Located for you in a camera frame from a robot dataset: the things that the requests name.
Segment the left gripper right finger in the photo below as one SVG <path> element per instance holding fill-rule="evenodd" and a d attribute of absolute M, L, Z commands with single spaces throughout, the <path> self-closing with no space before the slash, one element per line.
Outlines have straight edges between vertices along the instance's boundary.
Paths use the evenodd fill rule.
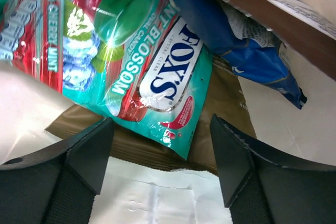
<path fill-rule="evenodd" d="M 233 223 L 335 223 L 335 167 L 280 151 L 214 115 L 210 132 Z"/>

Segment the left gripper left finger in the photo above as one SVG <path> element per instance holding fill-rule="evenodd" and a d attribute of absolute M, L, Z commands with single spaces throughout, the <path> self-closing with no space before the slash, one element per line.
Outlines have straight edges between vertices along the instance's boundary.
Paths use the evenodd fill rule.
<path fill-rule="evenodd" d="M 114 136 L 103 119 L 1 165 L 1 223 L 88 223 Z"/>

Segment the teal Fox's candy bag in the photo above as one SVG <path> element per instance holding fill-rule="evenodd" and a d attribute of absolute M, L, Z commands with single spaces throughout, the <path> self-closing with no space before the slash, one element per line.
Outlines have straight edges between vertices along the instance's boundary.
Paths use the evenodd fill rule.
<path fill-rule="evenodd" d="M 182 158 L 212 73 L 168 0 L 1 0 L 1 59 Z"/>

